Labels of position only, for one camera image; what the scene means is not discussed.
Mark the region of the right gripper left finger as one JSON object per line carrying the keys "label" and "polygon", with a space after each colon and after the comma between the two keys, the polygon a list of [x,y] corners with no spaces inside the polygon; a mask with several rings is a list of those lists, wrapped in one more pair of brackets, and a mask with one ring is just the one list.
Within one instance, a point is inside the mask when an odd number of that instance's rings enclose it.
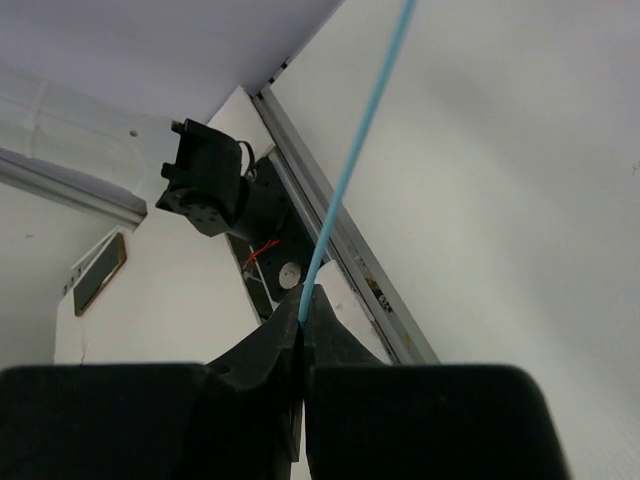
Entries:
{"label": "right gripper left finger", "polygon": [[215,360],[1,374],[5,479],[286,479],[299,459],[301,293]]}

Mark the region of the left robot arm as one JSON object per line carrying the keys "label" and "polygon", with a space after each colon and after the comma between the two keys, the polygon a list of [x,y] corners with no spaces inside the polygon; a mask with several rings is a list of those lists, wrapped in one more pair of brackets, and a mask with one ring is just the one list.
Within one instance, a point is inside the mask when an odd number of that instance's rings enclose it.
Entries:
{"label": "left robot arm", "polygon": [[136,229],[167,188],[177,120],[114,107],[1,68],[1,182]]}

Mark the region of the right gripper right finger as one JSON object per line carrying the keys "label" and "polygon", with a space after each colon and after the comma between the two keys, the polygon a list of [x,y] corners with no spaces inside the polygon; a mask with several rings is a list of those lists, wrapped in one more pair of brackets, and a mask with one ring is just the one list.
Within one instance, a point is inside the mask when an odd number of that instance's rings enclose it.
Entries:
{"label": "right gripper right finger", "polygon": [[304,325],[306,455],[315,479],[566,479],[544,395],[494,364],[387,365],[321,286]]}

